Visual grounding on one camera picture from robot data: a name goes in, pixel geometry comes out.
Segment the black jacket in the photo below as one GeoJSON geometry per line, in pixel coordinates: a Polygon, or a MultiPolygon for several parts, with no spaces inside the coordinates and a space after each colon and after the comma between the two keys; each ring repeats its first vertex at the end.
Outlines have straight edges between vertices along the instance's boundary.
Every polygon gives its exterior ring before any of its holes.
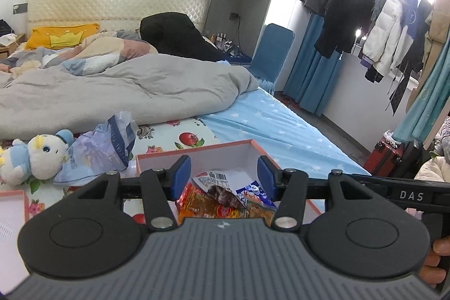
{"type": "Polygon", "coordinates": [[[205,41],[184,13],[166,12],[145,17],[140,24],[140,35],[160,54],[203,61],[224,59],[223,52],[205,41]]]}
{"type": "Polygon", "coordinates": [[[316,50],[326,58],[334,50],[352,52],[356,30],[362,27],[364,33],[370,27],[374,4],[375,0],[331,0],[316,50]]]}

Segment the red suitcase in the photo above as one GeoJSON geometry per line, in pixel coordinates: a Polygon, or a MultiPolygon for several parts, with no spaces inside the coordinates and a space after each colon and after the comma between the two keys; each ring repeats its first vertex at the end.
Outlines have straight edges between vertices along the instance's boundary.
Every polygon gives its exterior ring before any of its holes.
{"type": "Polygon", "coordinates": [[[370,174],[379,177],[388,177],[389,174],[401,163],[404,145],[393,145],[384,137],[375,145],[364,164],[364,169],[370,174]]]}

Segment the blue chair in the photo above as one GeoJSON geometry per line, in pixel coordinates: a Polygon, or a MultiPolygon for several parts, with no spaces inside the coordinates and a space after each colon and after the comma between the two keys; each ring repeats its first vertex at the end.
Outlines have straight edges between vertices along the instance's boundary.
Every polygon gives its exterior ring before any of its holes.
{"type": "Polygon", "coordinates": [[[277,24],[268,24],[262,34],[248,71],[258,79],[259,86],[271,95],[294,40],[294,32],[277,24]]]}

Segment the star pattern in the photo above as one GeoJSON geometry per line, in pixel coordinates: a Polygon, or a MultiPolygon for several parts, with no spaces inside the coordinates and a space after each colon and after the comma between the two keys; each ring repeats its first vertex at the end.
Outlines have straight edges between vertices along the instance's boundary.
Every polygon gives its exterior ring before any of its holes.
{"type": "Polygon", "coordinates": [[[344,166],[346,173],[367,174],[319,130],[261,89],[238,96],[231,107],[208,117],[202,119],[223,143],[255,139],[282,169],[294,167],[321,179],[344,166]]]}

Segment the finger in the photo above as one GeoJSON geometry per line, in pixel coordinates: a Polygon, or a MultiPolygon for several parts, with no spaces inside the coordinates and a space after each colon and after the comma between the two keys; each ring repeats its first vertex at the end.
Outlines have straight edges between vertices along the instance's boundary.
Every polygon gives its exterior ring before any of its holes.
{"type": "Polygon", "coordinates": [[[424,266],[436,267],[439,264],[440,255],[433,251],[428,252],[427,259],[425,260],[424,266]]]}
{"type": "Polygon", "coordinates": [[[433,250],[439,255],[450,255],[450,236],[436,240],[433,250]]]}
{"type": "Polygon", "coordinates": [[[444,281],[446,272],[436,267],[424,266],[419,272],[419,277],[426,283],[433,285],[444,281]]]}

